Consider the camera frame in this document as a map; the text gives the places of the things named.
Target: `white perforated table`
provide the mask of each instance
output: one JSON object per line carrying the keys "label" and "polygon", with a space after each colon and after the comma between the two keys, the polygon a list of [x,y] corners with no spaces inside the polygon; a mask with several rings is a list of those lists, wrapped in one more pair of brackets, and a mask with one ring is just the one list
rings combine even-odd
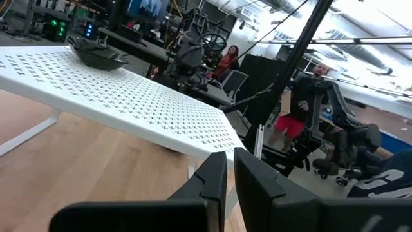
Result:
{"label": "white perforated table", "polygon": [[[194,158],[244,148],[219,109],[129,72],[80,63],[67,46],[0,47],[0,88],[54,108],[51,117],[0,145],[0,156],[54,124],[60,111],[99,122]],[[194,163],[189,166],[193,174]],[[237,202],[235,187],[226,215]]]}

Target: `wooden floor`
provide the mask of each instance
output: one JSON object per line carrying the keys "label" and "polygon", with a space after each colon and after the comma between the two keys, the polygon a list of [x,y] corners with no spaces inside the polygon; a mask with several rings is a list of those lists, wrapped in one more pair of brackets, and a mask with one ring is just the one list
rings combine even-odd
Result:
{"label": "wooden floor", "polygon": [[[51,112],[48,106],[1,90],[0,109],[0,144]],[[0,157],[0,232],[47,231],[53,214],[73,202],[166,199],[187,180],[188,160],[63,113],[52,127]],[[233,183],[229,173],[228,186]],[[239,204],[225,227],[245,231]]]}

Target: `black bowl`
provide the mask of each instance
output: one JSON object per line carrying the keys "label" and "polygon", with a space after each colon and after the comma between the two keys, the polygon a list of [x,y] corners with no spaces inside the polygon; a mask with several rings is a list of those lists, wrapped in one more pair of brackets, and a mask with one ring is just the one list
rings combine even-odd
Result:
{"label": "black bowl", "polygon": [[72,36],[67,40],[71,50],[87,66],[111,71],[129,63],[123,55],[100,44],[88,43],[85,39]]}

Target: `person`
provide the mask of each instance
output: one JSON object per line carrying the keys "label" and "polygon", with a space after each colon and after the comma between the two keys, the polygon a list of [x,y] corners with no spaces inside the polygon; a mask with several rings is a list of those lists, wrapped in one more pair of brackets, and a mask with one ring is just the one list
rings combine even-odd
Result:
{"label": "person", "polygon": [[160,39],[160,36],[162,35],[162,34],[159,32],[159,29],[160,29],[160,27],[159,27],[159,26],[156,26],[154,29],[150,30],[150,32],[153,32],[154,34],[156,34],[156,38],[157,38],[157,39]]}
{"label": "person", "polygon": [[218,67],[213,72],[213,78],[217,79],[218,75],[228,67],[234,60],[236,60],[239,56],[239,48],[237,46],[232,45],[228,50],[227,53],[220,59],[218,63]]}
{"label": "person", "polygon": [[221,73],[216,80],[219,81],[221,84],[225,81],[225,79],[229,76],[232,70],[239,70],[239,62],[238,61],[233,61],[232,64],[230,64],[230,68],[227,68],[223,73]]}
{"label": "person", "polygon": [[[277,142],[285,131],[287,136],[283,144],[283,151],[289,149],[292,145],[293,139],[298,136],[306,124],[306,120],[310,116],[310,106],[314,101],[314,95],[309,91],[309,85],[313,80],[322,80],[326,75],[328,68],[323,64],[318,64],[314,68],[314,74],[310,78],[301,78],[293,83],[290,99],[290,113],[280,116],[277,123],[274,125],[274,133],[269,139],[270,144]],[[326,104],[328,99],[323,97],[323,104]]]}

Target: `computer monitor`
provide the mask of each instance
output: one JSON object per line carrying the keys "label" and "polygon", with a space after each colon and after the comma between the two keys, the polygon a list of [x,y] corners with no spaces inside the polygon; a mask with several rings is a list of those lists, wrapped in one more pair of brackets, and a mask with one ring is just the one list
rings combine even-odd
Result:
{"label": "computer monitor", "polygon": [[127,15],[137,17],[148,23],[160,23],[168,2],[168,0],[130,0]]}

